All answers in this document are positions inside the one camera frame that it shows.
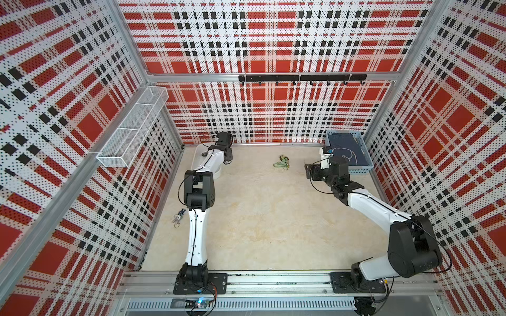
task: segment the beige floor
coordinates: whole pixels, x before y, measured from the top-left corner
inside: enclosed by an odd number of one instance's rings
[[[185,149],[144,271],[177,271],[185,261],[188,216],[177,229],[171,221],[183,207],[176,194],[194,150]],[[272,166],[281,154],[290,158],[287,171]],[[349,269],[386,252],[388,239],[378,226],[311,187],[304,163],[320,159],[317,147],[236,147],[233,156],[215,180],[207,227],[209,269]],[[377,195],[369,174],[352,179]],[[329,192],[322,182],[315,186]]]

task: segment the ventilation slot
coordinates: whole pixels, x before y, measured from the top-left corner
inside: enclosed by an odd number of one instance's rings
[[[183,310],[181,298],[132,299],[129,311]],[[215,310],[339,310],[355,309],[354,297],[218,297]]]

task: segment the wire mesh basket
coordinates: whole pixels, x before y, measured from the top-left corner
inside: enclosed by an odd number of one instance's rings
[[[97,159],[105,167],[130,167],[168,99],[167,89],[150,86],[107,141]]]

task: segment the white robotic arm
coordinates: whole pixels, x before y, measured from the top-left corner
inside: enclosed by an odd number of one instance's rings
[[[322,164],[306,164],[306,177],[325,181],[332,193],[375,222],[389,236],[384,256],[352,265],[354,289],[368,292],[376,281],[387,277],[412,277],[442,263],[432,225],[424,216],[401,212],[373,196],[362,185],[351,181],[348,162],[343,157],[322,154]]]
[[[181,184],[184,184],[184,204],[189,209],[190,236],[186,262],[176,278],[174,294],[201,293],[209,286],[205,248],[207,217],[215,202],[214,179],[232,161],[232,142],[232,134],[220,132],[213,145],[197,146],[192,169],[185,172]]]
[[[198,145],[193,157],[192,170],[199,173],[212,172],[213,179],[221,175],[225,162],[225,153],[221,150],[209,149],[206,145]],[[207,230],[207,215],[211,208],[190,208],[190,238],[186,263],[192,266],[204,265],[207,262],[205,236]]]

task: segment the plaid wall panel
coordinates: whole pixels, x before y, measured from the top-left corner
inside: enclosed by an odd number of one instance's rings
[[[504,1],[453,0],[369,143],[392,205],[451,252],[438,279],[456,314],[505,313],[504,47]]]
[[[322,142],[325,131],[365,132],[389,81],[159,83],[183,141],[210,141],[206,134],[230,131],[238,143]]]
[[[179,153],[169,135],[157,119],[132,167],[97,169],[0,315],[108,315]]]
[[[118,0],[150,73],[397,71],[432,1]]]
[[[1,264],[139,75],[102,1],[1,2],[0,36]]]
[[[0,2],[4,262],[139,86],[106,8]],[[131,168],[98,168],[0,315],[106,315],[141,257],[176,154],[157,122]]]

